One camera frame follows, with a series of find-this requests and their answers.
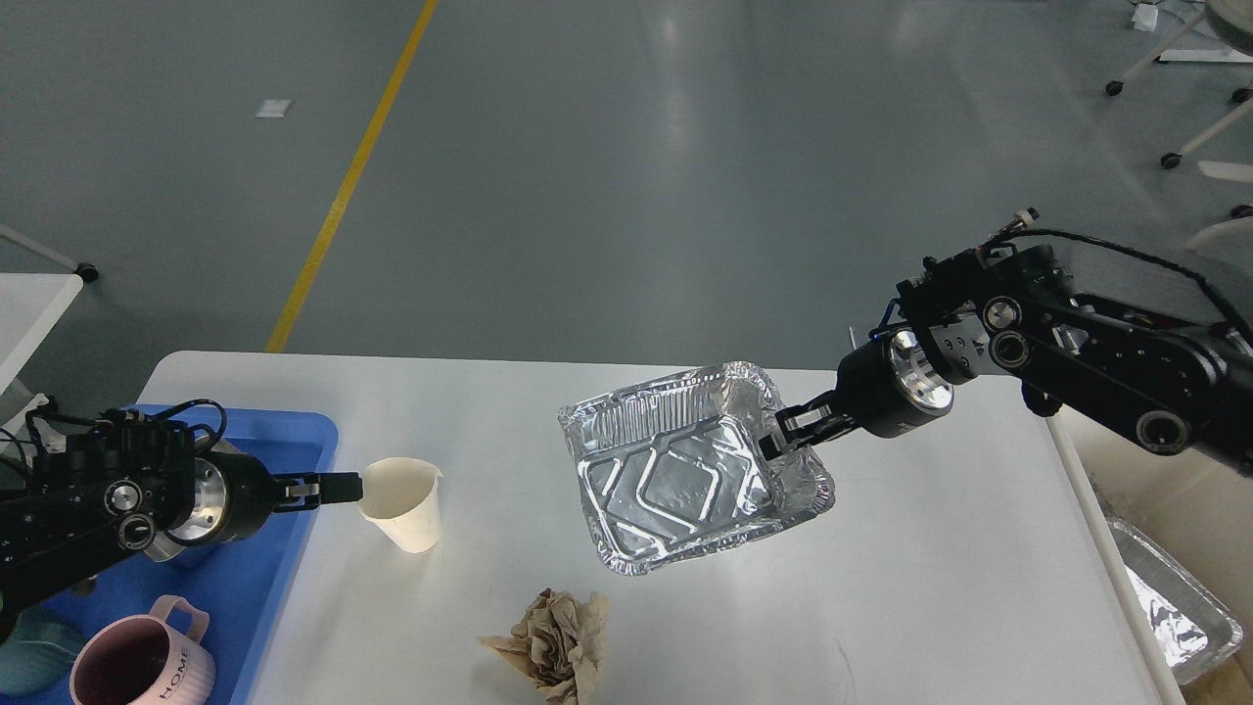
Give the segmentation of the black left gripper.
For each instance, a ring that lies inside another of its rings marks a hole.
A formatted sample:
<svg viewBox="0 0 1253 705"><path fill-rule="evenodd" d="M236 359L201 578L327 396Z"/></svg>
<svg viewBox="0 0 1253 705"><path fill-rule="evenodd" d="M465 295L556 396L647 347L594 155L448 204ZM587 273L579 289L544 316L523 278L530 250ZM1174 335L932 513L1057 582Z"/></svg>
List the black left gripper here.
<svg viewBox="0 0 1253 705"><path fill-rule="evenodd" d="M269 513L356 503L363 495L357 473L272 476L246 452L205 452L193 461L190 508L175 513L162 533L182 547L241 541L259 531Z"/></svg>

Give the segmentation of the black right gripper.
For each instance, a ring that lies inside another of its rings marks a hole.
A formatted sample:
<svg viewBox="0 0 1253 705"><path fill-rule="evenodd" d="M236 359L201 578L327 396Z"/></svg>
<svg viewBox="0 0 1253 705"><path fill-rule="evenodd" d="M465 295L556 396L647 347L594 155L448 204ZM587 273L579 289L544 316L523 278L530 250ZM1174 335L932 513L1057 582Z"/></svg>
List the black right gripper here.
<svg viewBox="0 0 1253 705"><path fill-rule="evenodd" d="M836 387L774 414L777 430L761 438L766 461L801 447L838 440L857 430L892 440L954 407L954 384L936 373L912 331L877 336L845 356Z"/></svg>

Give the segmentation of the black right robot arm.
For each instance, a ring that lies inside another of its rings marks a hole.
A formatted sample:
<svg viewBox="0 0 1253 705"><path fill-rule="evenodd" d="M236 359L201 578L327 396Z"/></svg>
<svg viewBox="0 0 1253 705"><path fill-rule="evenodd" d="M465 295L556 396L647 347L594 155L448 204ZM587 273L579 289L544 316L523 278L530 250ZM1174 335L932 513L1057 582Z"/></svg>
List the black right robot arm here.
<svg viewBox="0 0 1253 705"><path fill-rule="evenodd" d="M903 436L949 414L959 384L1010 374L1034 414L1071 407L1152 455L1198 450L1249 477L1250 306L1177 260L1037 229L1037 215L1020 212L952 258L923 258L921 275L897 284L867 343L841 359L834 388L774 412L757 440L766 460L852 430ZM1185 278L1217 321L1084 291L1051 238Z"/></svg>

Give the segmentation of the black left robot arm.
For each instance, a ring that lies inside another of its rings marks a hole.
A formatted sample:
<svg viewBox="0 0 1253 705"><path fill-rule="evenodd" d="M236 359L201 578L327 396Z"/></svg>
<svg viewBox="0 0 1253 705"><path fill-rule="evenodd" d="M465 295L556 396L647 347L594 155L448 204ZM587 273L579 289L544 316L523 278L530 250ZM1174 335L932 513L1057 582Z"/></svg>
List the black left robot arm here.
<svg viewBox="0 0 1253 705"><path fill-rule="evenodd" d="M23 481L3 491L3 619L135 553L251 538L278 513L365 496L357 473L269 472L226 446L229 419L214 399L94 418L28 409L25 437L3 433Z"/></svg>

